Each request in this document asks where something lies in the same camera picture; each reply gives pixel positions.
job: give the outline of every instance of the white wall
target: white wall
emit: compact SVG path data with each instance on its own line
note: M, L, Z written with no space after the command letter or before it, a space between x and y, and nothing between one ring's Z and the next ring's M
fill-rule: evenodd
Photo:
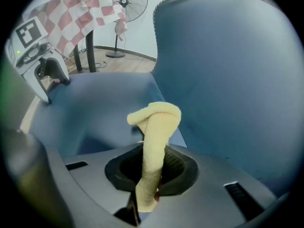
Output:
M153 28L153 11L162 0L148 0L148 7L138 19L128 23L126 49L157 57L157 47ZM94 45L114 47L115 23L107 24L94 30ZM124 41L118 42L119 48L124 48Z

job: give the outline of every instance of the wooden floor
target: wooden floor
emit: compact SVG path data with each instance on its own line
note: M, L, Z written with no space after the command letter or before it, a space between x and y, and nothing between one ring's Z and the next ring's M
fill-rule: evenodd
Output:
M155 62L147 60L142 57L133 56L126 54L126 57L122 58L109 58L105 55L106 51L102 49L94 49L95 62L101 63L104 68L97 68L100 65L96 65L97 71L103 72L138 72L138 73L148 73L151 72L155 66ZM86 52L80 55L81 65L83 67L82 73L89 73ZM74 58L65 61L69 74L77 74L77 69L74 64ZM42 79L42 84L45 88L51 85L52 79ZM28 133L32 118L35 113L37 104L39 103L39 98L35 97L31 105L29 106L23 121L21 122L20 129Z
M142 57L133 56L126 54L126 57L122 58L110 58L105 55L106 50L94 49L95 62L101 63L96 65L99 72L138 72L138 73L148 73L154 68L155 62L147 60ZM86 52L80 55L80 61L83 68L88 68ZM74 58L66 61L69 73L77 73L76 66L74 64Z

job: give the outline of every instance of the table leg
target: table leg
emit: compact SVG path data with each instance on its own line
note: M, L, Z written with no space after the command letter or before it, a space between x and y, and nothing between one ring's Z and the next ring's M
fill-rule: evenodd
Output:
M86 43L86 56L89 64L90 73L96 72L95 58L94 58L94 47L93 47L93 31L87 34L85 37Z
M73 54L74 54L74 60L75 60L77 71L81 71L82 67L81 67L81 62L80 62L80 57L79 57L78 45L75 46L75 48L73 50Z

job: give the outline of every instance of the checkered tablecloth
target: checkered tablecloth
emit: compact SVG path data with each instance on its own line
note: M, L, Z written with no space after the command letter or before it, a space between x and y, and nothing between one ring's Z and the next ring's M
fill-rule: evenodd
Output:
M37 16L48 41L68 57L75 45L98 26L117 21L115 32L127 30L124 10L112 0L50 0L31 11L27 19Z

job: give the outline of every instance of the blue upholstered chair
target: blue upholstered chair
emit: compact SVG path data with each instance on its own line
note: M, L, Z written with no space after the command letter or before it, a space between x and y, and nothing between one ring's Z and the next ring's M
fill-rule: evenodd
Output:
M30 132L62 157L120 148L143 138L127 115L167 101L182 112L171 143L288 191L303 148L304 57L287 17L259 0L165 0L154 25L152 73L71 75Z

